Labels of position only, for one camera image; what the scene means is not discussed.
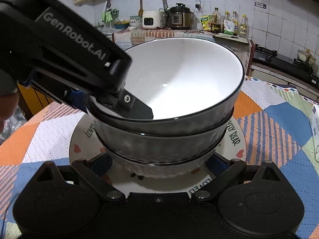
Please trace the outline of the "person left hand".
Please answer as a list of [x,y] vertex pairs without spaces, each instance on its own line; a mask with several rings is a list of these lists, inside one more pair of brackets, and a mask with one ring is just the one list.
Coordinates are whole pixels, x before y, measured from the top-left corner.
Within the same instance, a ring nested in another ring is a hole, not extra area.
[[14,112],[18,106],[19,98],[20,98],[20,94],[18,91],[15,93],[12,93],[12,94],[7,94],[5,96],[1,96],[0,132],[3,131],[4,122],[14,114]]

